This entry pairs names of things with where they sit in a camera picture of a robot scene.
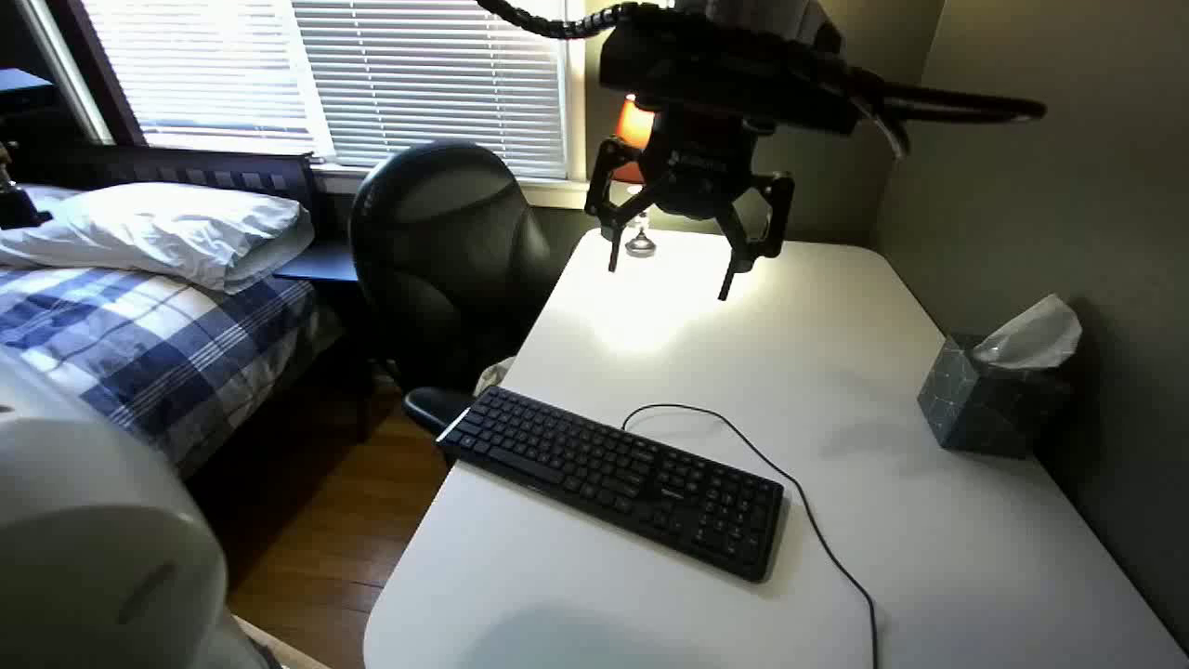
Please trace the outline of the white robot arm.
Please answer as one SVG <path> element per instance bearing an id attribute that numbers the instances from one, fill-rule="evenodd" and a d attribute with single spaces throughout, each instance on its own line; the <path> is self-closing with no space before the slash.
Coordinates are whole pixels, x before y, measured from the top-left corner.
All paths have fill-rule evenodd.
<path id="1" fill-rule="evenodd" d="M 293 159 L 75 191 L 3 236 L 3 669 L 260 669 L 184 476 L 325 331 L 289 280 L 311 238 Z M 548 304 L 550 241 L 475 143 L 371 166 L 350 256 L 409 391 L 471 391 Z"/>

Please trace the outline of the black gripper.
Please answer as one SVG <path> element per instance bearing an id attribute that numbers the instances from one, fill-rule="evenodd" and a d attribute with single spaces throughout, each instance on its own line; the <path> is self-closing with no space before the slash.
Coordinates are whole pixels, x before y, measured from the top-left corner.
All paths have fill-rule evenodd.
<path id="1" fill-rule="evenodd" d="M 756 268 L 760 252 L 784 246 L 792 191 L 788 176 L 756 176 L 760 135 L 741 117 L 706 117 L 686 109 L 651 111 L 643 145 L 610 138 L 594 153 L 589 212 L 610 238 L 610 273 L 616 273 L 627 223 L 658 205 L 674 216 L 716 218 L 730 236 L 730 265 L 716 301 L 730 301 L 731 283 Z M 760 191 L 769 201 L 761 238 L 752 238 L 736 216 L 736 201 Z"/>

